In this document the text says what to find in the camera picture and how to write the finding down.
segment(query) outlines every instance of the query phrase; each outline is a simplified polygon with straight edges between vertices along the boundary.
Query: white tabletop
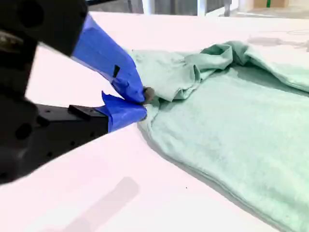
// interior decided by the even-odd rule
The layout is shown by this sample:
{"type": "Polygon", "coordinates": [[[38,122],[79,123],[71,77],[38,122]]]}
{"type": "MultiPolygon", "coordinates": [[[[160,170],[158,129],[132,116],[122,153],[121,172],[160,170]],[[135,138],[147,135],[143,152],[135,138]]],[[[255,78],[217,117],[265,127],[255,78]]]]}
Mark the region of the white tabletop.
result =
{"type": "MultiPolygon", "coordinates": [[[[190,51],[249,37],[309,40],[306,33],[287,33],[307,29],[306,20],[93,16],[120,45],[134,49],[190,51]]],[[[98,106],[102,89],[114,93],[99,74],[38,49],[27,91],[34,102],[98,106]]],[[[1,232],[276,231],[159,156],[136,125],[0,186],[0,209],[1,232]]]]}

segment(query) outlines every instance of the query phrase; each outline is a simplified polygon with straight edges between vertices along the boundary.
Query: mint green shirt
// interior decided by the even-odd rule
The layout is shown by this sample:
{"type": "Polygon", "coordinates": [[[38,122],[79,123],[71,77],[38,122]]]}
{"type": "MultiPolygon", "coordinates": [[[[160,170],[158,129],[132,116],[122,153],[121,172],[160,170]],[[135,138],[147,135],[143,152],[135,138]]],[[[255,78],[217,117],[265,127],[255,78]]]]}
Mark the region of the mint green shirt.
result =
{"type": "Polygon", "coordinates": [[[277,61],[241,42],[129,53],[157,95],[140,126],[164,155],[272,225],[309,232],[309,55],[277,61]]]}

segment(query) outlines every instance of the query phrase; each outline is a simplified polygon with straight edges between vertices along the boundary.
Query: green object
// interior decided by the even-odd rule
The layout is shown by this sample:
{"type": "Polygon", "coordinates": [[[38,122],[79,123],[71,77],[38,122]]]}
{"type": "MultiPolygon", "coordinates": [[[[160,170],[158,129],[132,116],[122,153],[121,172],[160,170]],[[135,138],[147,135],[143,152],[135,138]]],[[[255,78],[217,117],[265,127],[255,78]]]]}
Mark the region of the green object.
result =
{"type": "Polygon", "coordinates": [[[241,42],[200,53],[129,53],[156,91],[140,126],[163,154],[270,224],[309,231],[307,54],[295,63],[293,54],[241,42]]]}
{"type": "Polygon", "coordinates": [[[266,7],[269,8],[271,5],[271,0],[267,0],[267,4],[266,4],[266,7]]]}

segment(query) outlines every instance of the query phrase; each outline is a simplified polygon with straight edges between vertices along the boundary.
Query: cardboard box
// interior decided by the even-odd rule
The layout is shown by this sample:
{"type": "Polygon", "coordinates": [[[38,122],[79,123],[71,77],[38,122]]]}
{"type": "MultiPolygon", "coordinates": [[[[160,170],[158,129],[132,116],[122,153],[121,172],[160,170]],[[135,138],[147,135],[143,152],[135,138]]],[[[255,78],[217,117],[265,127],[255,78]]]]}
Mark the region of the cardboard box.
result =
{"type": "Polygon", "coordinates": [[[254,8],[267,8],[269,7],[287,7],[289,0],[254,0],[254,8]]]}

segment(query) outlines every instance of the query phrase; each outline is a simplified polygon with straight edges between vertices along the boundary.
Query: blue tape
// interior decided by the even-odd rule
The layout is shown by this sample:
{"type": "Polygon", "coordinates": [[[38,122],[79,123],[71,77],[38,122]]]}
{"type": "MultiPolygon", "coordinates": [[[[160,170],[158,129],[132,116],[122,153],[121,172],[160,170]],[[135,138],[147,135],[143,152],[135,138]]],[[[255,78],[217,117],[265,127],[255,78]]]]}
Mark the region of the blue tape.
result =
{"type": "Polygon", "coordinates": [[[103,75],[124,99],[136,103],[145,101],[133,59],[90,15],[85,20],[72,59],[103,75]]]}
{"type": "Polygon", "coordinates": [[[146,118],[147,110],[142,105],[134,104],[113,95],[106,95],[102,92],[104,106],[96,110],[108,116],[108,131],[116,131],[132,123],[139,122],[146,118]]]}

